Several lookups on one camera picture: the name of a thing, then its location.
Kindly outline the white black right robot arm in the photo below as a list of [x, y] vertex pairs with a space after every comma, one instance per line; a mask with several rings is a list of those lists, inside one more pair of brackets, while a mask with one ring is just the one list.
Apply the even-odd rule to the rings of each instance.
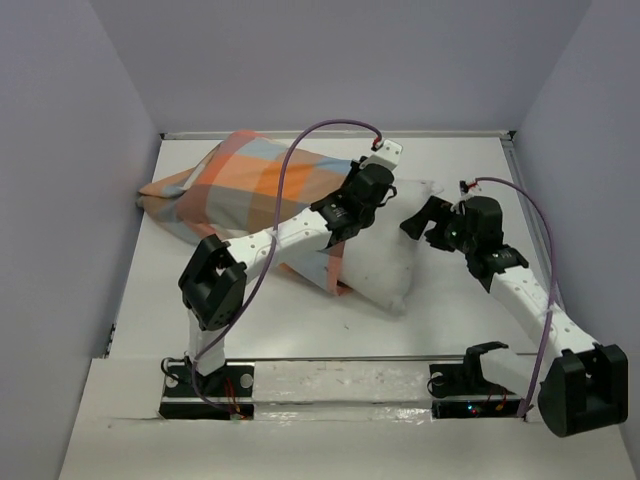
[[401, 229], [413, 240], [463, 254], [470, 275], [538, 347], [533, 362], [501, 341], [468, 347], [460, 362], [431, 367], [428, 388], [437, 401], [500, 392], [511, 415], [536, 411], [560, 438], [627, 420], [626, 354], [582, 330], [549, 296], [525, 257], [505, 243], [497, 200], [476, 196], [454, 205], [432, 197]]

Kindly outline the white pillow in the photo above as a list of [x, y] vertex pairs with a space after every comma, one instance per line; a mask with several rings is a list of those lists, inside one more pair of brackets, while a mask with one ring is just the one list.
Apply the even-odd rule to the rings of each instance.
[[397, 195], [376, 210], [374, 223], [344, 243], [339, 282], [382, 310], [402, 315], [418, 243], [400, 225], [443, 191], [432, 180], [395, 181]]

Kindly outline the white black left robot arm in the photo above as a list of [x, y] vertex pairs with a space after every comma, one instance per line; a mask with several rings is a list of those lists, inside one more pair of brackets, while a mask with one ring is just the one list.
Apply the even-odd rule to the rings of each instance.
[[221, 383], [224, 337], [251, 299], [245, 289], [259, 286], [272, 266], [323, 252], [370, 227], [377, 208], [394, 190], [394, 168], [354, 162], [339, 189], [292, 218], [259, 232], [223, 241], [201, 240], [179, 278], [182, 301], [190, 318], [186, 381], [209, 395]]

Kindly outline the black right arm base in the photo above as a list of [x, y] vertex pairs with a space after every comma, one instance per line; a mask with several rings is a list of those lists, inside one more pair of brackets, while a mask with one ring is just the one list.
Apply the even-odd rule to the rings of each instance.
[[531, 362], [506, 344], [492, 341], [466, 349], [459, 361], [432, 364], [427, 391], [435, 419], [519, 418], [529, 386]]

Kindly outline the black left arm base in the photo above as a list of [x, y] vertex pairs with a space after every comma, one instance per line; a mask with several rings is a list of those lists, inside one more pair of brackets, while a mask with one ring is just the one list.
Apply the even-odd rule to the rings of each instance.
[[255, 365], [227, 362], [207, 377], [195, 374], [187, 358], [165, 357], [160, 363], [164, 375], [158, 414], [166, 420], [252, 420]]

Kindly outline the multicolour checked pillowcase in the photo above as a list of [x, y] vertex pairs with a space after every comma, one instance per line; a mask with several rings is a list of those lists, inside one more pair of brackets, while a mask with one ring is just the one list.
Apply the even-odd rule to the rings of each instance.
[[[236, 131], [196, 167], [142, 187], [137, 206], [191, 245], [212, 234], [227, 240], [270, 228], [287, 150], [258, 132]], [[337, 190], [349, 171], [348, 160], [295, 150], [286, 169], [280, 219]]]

